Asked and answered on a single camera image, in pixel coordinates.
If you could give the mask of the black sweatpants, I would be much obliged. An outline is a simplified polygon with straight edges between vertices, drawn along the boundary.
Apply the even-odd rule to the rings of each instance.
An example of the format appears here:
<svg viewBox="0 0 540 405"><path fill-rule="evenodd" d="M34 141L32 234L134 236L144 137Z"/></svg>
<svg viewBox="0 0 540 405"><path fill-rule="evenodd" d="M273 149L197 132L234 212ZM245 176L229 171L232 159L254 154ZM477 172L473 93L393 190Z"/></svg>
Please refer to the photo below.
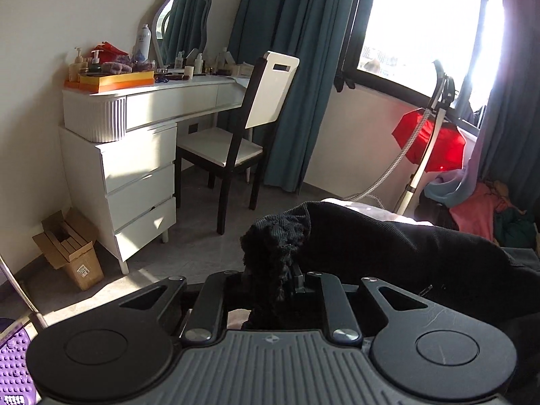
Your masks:
<svg viewBox="0 0 540 405"><path fill-rule="evenodd" d="M539 402L539 259L447 228L380 221L342 203L305 202L257 220L241 238L257 303L288 297L293 267L345 284L387 281L504 331L518 365L506 397Z"/></svg>

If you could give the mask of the pile of coloured clothes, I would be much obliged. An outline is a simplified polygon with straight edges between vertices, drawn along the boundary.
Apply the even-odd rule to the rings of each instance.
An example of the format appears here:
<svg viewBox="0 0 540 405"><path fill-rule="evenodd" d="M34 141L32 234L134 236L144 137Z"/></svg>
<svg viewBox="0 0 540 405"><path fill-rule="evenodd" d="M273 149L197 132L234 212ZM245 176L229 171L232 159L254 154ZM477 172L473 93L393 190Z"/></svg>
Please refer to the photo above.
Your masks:
<svg viewBox="0 0 540 405"><path fill-rule="evenodd" d="M513 205L501 181L480 182L457 206L439 203L422 192L414 217L435 226L476 235L500 247L539 249L539 218Z"/></svg>

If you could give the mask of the pastel bed sheet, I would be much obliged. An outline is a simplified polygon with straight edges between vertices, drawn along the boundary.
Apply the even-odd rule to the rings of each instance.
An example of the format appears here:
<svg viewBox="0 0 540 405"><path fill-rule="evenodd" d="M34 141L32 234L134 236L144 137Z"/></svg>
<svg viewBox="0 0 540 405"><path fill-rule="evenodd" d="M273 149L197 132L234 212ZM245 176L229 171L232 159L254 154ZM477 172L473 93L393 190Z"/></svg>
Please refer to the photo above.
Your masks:
<svg viewBox="0 0 540 405"><path fill-rule="evenodd" d="M417 226L428 226L428 227L433 226L433 224L429 221L424 221L424 220L416 221L413 218L409 218L403 215L398 215L386 209L380 209L375 206L360 203L360 202L346 201L346 200L340 200L336 198L325 198L323 199L323 202L331 203L340 207L344 207L346 209L350 209L364 216L367 216L369 218L373 218L379 221L399 222L399 223L405 223L405 224L417 225Z"/></svg>

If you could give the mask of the cardboard box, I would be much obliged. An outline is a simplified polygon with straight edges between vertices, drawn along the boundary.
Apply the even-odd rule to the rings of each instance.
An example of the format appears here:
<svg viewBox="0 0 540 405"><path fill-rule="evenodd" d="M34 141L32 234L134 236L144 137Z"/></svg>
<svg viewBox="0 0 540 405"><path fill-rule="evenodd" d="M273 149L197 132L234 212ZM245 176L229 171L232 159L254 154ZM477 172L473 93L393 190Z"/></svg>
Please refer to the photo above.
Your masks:
<svg viewBox="0 0 540 405"><path fill-rule="evenodd" d="M33 240L53 269L65 272L82 291L104 278L94 249L98 230L77 209L69 209L66 216L57 211L41 226Z"/></svg>

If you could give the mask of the white black chair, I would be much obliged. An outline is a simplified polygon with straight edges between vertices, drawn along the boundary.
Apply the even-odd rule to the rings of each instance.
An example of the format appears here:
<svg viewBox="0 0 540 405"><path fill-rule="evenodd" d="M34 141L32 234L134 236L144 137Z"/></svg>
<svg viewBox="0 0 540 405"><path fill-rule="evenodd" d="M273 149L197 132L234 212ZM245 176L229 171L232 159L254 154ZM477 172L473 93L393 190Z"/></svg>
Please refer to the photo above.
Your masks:
<svg viewBox="0 0 540 405"><path fill-rule="evenodd" d="M177 140L176 187L181 185L181 162L188 161L209 175L208 187L221 180L216 232L224 234L230 188L235 174L254 167L249 209L257 206L280 113L297 73L300 59L269 51L258 59L242 104L228 112L233 130L212 127Z"/></svg>

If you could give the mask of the white dressing table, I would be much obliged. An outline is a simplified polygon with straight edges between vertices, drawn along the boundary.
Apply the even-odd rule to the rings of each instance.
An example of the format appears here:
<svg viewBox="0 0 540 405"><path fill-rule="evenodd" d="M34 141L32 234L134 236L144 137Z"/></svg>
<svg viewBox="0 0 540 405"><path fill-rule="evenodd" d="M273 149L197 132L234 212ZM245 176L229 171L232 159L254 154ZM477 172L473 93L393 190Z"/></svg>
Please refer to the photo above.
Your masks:
<svg viewBox="0 0 540 405"><path fill-rule="evenodd" d="M178 124L212 127L241 105L245 77L197 77L105 93L65 89L59 129L72 206L98 230L122 273L176 222Z"/></svg>

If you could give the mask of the purple spiked mat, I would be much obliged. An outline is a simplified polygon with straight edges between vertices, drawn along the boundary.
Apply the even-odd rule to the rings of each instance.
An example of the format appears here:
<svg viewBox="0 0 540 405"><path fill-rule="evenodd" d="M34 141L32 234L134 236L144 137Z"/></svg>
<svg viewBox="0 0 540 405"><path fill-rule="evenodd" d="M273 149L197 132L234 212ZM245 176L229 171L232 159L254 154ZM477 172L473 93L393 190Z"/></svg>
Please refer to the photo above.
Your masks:
<svg viewBox="0 0 540 405"><path fill-rule="evenodd" d="M1 319L1 404L37 404L37 392L27 370L30 336L26 328L9 318Z"/></svg>

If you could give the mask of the teal curtain right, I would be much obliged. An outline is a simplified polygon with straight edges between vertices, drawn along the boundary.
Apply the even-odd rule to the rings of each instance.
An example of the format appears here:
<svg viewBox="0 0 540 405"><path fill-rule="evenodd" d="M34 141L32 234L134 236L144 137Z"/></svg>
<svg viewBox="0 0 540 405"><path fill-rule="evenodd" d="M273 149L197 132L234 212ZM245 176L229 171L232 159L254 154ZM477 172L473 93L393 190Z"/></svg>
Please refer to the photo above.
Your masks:
<svg viewBox="0 0 540 405"><path fill-rule="evenodd" d="M539 200L539 0L504 0L500 67L482 127L480 176L507 184L511 200Z"/></svg>

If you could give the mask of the orange tray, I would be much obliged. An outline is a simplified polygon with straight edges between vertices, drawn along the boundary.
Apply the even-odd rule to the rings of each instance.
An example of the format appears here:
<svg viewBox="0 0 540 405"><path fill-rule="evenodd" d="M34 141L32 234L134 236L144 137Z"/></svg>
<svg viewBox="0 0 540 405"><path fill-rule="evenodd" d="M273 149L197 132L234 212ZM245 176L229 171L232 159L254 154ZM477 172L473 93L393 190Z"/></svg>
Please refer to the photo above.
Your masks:
<svg viewBox="0 0 540 405"><path fill-rule="evenodd" d="M142 71L106 76L81 76L78 81L65 81L64 87L89 93L103 93L153 84L154 72Z"/></svg>

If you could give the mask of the white spray bottle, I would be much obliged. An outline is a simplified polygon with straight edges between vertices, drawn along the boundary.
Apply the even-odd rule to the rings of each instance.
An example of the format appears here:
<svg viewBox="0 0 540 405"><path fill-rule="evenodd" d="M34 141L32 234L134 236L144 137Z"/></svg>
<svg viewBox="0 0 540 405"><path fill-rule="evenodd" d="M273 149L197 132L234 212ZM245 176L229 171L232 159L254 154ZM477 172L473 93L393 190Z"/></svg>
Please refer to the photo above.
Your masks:
<svg viewBox="0 0 540 405"><path fill-rule="evenodd" d="M149 56L151 37L152 37L152 34L148 25L144 25L143 27L141 27L135 40L133 61L136 61L136 62L147 61L148 56Z"/></svg>

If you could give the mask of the wavy frame mirror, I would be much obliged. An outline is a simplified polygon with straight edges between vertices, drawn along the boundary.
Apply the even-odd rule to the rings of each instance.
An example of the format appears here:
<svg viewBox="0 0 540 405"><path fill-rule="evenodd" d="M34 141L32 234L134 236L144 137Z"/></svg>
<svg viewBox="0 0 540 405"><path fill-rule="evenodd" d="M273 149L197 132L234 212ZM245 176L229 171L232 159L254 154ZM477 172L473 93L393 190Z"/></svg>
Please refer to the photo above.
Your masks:
<svg viewBox="0 0 540 405"><path fill-rule="evenodd" d="M207 22L211 0L166 0L151 25L152 43L160 68L183 59L196 59L207 45Z"/></svg>

